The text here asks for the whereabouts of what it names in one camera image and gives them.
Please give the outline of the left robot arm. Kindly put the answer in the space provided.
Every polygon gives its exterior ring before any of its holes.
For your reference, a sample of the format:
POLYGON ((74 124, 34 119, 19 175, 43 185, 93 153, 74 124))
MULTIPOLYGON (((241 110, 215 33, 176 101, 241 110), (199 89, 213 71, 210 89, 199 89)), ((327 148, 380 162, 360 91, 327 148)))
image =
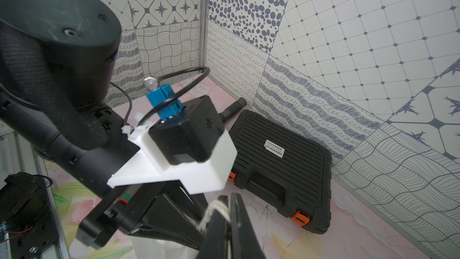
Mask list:
POLYGON ((108 185, 138 151, 104 103, 121 37, 100 0, 1 0, 1 120, 101 199, 77 231, 84 244, 121 230, 199 249, 203 195, 146 183, 126 202, 108 185))

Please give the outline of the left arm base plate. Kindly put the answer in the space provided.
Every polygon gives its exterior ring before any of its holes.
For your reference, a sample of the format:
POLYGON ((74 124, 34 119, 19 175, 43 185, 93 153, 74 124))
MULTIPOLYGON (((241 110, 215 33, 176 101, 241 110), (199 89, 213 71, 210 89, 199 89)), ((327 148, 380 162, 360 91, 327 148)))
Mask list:
POLYGON ((59 242, 48 189, 53 181, 25 172, 8 175, 1 189, 1 241, 13 259, 33 259, 59 242))

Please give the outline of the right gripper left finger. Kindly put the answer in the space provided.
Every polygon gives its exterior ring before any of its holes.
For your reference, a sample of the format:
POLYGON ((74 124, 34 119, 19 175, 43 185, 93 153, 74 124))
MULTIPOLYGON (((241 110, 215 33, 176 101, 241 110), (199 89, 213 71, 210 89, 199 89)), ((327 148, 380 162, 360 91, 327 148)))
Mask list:
MULTIPOLYGON (((220 200, 228 206, 228 197, 220 195, 216 200, 220 200)), ((228 256, 228 232, 230 223, 217 212, 212 216, 207 224, 207 232, 204 235, 202 246, 197 255, 197 259, 226 259, 228 256)))

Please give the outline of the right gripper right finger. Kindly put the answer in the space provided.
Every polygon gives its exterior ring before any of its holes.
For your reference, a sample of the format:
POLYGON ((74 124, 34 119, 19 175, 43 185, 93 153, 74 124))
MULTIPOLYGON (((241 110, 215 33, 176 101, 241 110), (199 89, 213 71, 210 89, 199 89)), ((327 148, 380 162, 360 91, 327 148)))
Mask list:
POLYGON ((241 195, 231 194, 231 258, 265 259, 241 195))

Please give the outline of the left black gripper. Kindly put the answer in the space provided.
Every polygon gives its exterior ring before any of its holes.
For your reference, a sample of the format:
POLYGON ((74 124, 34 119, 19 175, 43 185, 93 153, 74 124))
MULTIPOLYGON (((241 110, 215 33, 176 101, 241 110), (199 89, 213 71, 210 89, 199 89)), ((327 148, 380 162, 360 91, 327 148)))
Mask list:
POLYGON ((121 231, 200 249, 198 223, 207 205, 203 194, 189 194, 179 181, 116 187, 82 220, 76 238, 100 249, 121 231))

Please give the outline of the white cloth soil bag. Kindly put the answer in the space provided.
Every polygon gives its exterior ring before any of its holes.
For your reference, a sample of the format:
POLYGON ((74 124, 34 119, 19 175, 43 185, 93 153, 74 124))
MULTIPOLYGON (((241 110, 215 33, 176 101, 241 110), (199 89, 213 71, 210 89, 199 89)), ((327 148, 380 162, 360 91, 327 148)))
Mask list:
POLYGON ((138 259, 195 259, 199 251, 176 242, 131 236, 138 259))

